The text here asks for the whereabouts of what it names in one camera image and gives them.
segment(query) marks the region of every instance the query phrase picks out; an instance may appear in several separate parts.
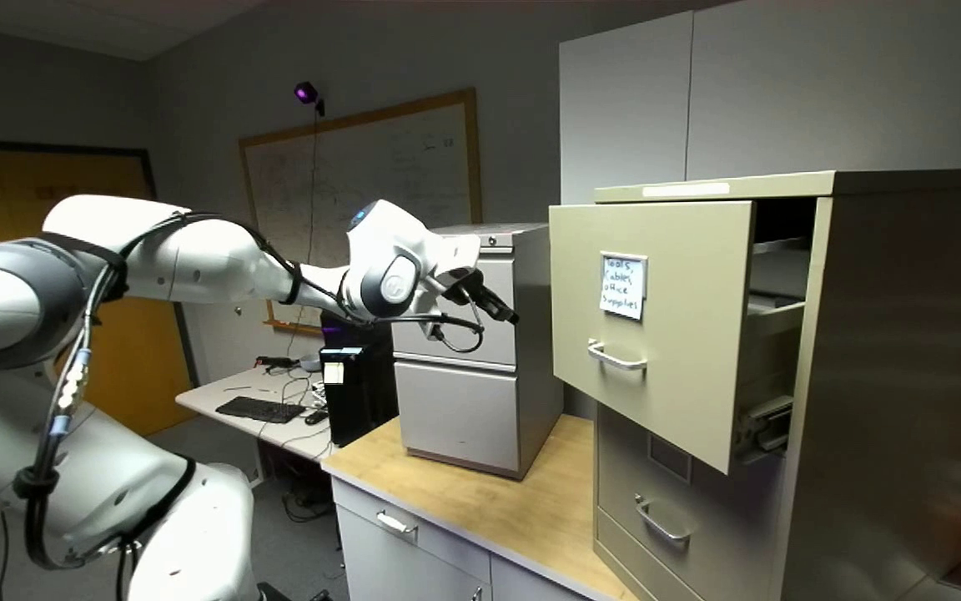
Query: ceiling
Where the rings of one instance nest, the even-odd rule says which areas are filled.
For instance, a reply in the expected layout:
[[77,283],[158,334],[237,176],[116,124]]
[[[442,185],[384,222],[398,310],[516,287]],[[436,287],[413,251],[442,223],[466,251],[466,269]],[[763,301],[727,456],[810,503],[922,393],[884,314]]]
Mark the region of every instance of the ceiling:
[[0,0],[0,34],[150,60],[262,0]]

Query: beige filing cabinet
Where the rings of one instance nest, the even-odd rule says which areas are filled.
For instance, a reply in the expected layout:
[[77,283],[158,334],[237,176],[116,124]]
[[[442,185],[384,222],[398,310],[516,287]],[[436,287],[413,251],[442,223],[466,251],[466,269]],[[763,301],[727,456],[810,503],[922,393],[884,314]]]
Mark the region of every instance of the beige filing cabinet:
[[442,314],[477,320],[482,336],[446,323],[441,344],[417,323],[389,327],[403,444],[421,456],[524,478],[562,411],[551,371],[547,227],[480,223],[451,235],[465,232],[480,238],[482,287],[516,310],[516,323],[441,301]]
[[551,212],[552,371],[641,597],[901,597],[961,561],[961,170]]

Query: wooden countertop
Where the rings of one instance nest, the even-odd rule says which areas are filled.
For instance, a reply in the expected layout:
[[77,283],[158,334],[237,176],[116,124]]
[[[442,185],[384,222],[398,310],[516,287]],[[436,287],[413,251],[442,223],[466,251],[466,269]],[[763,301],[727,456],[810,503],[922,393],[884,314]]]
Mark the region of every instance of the wooden countertop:
[[324,470],[590,597],[634,597],[590,552],[595,425],[561,419],[524,481],[409,456],[400,420],[327,455]]

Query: wall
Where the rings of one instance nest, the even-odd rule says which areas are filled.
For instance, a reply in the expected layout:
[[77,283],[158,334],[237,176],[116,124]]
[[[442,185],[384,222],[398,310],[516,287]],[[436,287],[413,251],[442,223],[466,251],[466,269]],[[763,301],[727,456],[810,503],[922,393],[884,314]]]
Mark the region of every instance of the wall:
[[0,139],[146,146],[142,68],[0,38]]
[[[477,86],[482,222],[545,222],[558,205],[558,42],[679,8],[274,0],[150,65],[158,176],[175,199],[248,217],[237,139],[309,124],[290,101],[298,80],[324,89],[327,117]],[[260,318],[262,305],[188,308],[204,381],[252,355],[314,351]]]

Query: black cable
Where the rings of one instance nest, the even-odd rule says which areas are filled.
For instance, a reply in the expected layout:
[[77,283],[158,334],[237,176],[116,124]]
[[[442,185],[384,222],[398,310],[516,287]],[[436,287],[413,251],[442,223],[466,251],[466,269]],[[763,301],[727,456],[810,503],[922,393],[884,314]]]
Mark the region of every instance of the black cable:
[[0,601],[5,601],[5,576],[10,576],[10,518],[0,511],[4,528],[4,561],[0,561]]

